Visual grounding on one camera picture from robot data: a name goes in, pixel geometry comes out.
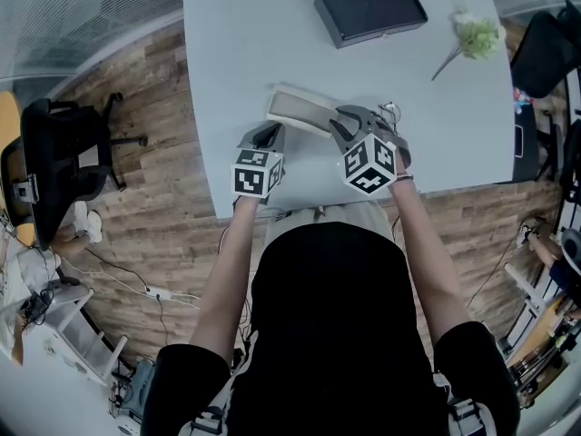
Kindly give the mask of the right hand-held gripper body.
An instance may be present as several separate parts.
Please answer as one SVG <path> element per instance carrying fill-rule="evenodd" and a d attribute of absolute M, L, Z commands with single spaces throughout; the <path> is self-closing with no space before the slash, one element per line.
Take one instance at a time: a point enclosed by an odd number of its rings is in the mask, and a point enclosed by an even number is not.
<path fill-rule="evenodd" d="M 359 130 L 356 141 L 342 154 L 343 182 L 348 187 L 372 195 L 409 178 L 408 143 L 383 118 L 374 114 L 373 125 L 369 130 Z"/>

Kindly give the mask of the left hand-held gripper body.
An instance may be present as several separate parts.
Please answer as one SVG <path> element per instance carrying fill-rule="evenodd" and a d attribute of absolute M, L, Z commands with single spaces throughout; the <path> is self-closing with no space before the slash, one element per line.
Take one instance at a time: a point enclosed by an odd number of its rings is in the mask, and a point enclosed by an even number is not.
<path fill-rule="evenodd" d="M 281 146 L 264 149 L 242 144 L 231 165 L 231 191 L 235 196 L 256 198 L 267 204 L 285 174 Z"/>

